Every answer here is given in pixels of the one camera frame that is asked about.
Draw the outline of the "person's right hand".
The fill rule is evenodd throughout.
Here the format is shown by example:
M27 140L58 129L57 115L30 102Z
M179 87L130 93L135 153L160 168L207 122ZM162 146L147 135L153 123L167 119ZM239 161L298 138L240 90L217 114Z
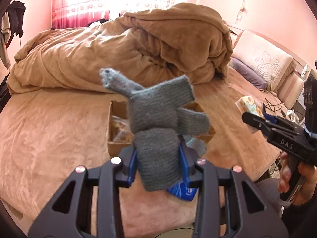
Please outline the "person's right hand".
M289 181L292 173L288 165L288 158L288 154L283 152L281 155L282 168L277 185L279 193L286 193L290 189ZM298 171L304 177L304 183L295 196L293 201L294 206L306 204L314 196L316 190L316 166L300 162Z

